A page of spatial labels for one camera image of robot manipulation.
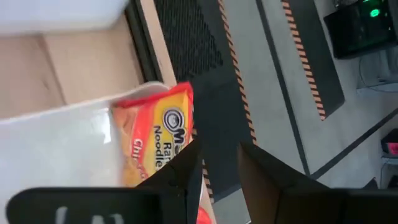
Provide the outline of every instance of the wooden surface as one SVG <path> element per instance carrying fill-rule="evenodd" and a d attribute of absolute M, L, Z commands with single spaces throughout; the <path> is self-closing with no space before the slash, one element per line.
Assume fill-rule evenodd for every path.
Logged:
<path fill-rule="evenodd" d="M 174 76 L 173 66 L 164 40 L 159 18 L 157 17 L 155 2 L 141 0 L 141 6 L 144 11 L 144 17 L 148 26 L 152 45 L 154 46 L 163 82 L 168 86 L 174 86 L 177 84 L 177 81 Z"/>
<path fill-rule="evenodd" d="M 107 30 L 0 38 L 0 118 L 122 93 L 142 82 L 124 16 Z"/>

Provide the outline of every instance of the orange black striped tape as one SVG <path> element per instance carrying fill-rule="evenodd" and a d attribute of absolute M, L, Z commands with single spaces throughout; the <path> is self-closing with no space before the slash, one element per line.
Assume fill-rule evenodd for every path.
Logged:
<path fill-rule="evenodd" d="M 308 84 L 310 85 L 312 96 L 315 100 L 315 105 L 317 106 L 319 116 L 320 116 L 321 120 L 323 121 L 326 118 L 325 110 L 323 109 L 323 103 L 319 96 L 317 84 L 315 83 L 315 79 L 312 74 L 311 66 L 309 64 L 307 54 L 305 53 L 305 48 L 304 48 L 301 38 L 300 38 L 300 33 L 297 30 L 297 24 L 294 21 L 294 16 L 292 14 L 292 10 L 290 8 L 289 2 L 287 0 L 282 0 L 282 6 L 284 8 L 285 16 L 286 16 L 287 22 L 289 24 L 290 30 L 292 32 L 293 40 L 296 44 L 296 49 L 298 51 L 298 55 L 300 56 L 300 60 L 303 64 L 304 73 L 308 80 Z"/>
<path fill-rule="evenodd" d="M 244 107 L 244 110 L 246 111 L 246 119 L 248 121 L 250 134 L 252 136 L 252 143 L 257 146 L 257 138 L 256 138 L 256 134 L 254 132 L 253 122 L 251 121 L 251 117 L 250 117 L 249 105 L 248 105 L 248 100 L 246 99 L 246 94 L 244 92 L 242 76 L 241 76 L 241 73 L 240 73 L 239 68 L 238 68 L 238 58 L 236 57 L 234 44 L 233 44 L 233 41 L 232 41 L 231 34 L 229 32 L 229 25 L 228 25 L 228 20 L 226 18 L 225 11 L 224 11 L 223 0 L 218 0 L 218 5 L 219 5 L 220 13 L 221 13 L 221 18 L 222 18 L 222 20 L 224 22 L 224 29 L 225 29 L 225 33 L 226 33 L 226 38 L 228 40 L 229 49 L 230 49 L 230 52 L 231 52 L 232 63 L 234 65 L 236 79 L 238 81 L 239 90 L 240 90 L 241 95 L 242 95 L 243 107 Z"/>
<path fill-rule="evenodd" d="M 197 136 L 198 136 L 198 132 L 197 132 L 197 130 L 195 128 L 195 124 L 194 124 L 194 127 L 192 128 L 192 139 L 196 139 Z M 208 172 L 207 172 L 207 167 L 206 167 L 206 164 L 205 164 L 205 160 L 202 160 L 202 173 L 203 173 L 203 179 L 205 180 L 207 192 L 209 194 L 210 202 L 214 203 L 213 190 L 211 189 L 210 179 L 209 179 L 209 175 L 208 175 Z"/>

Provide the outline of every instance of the orange package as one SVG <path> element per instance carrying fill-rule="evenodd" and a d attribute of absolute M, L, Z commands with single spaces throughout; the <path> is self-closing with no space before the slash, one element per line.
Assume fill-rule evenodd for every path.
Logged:
<path fill-rule="evenodd" d="M 193 91 L 189 83 L 138 100 L 123 100 L 113 117 L 126 156 L 123 182 L 135 187 L 188 143 L 192 131 Z"/>

